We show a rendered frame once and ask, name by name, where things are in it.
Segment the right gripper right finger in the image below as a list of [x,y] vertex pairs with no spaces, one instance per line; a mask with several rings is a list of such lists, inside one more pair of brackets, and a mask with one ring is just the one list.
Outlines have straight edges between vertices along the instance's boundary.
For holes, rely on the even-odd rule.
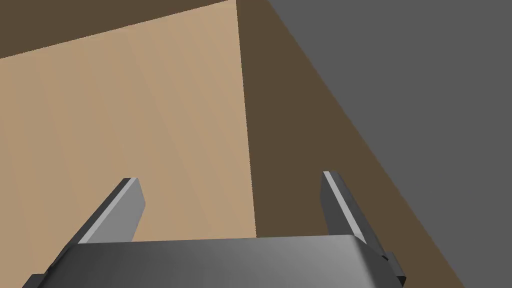
[[336,171],[323,171],[320,202],[329,235],[354,235],[386,258],[377,234]]

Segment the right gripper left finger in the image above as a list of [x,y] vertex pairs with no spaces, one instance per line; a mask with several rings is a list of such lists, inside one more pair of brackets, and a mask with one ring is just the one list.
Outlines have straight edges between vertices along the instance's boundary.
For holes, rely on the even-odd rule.
[[123,178],[69,243],[131,242],[145,206],[139,179]]

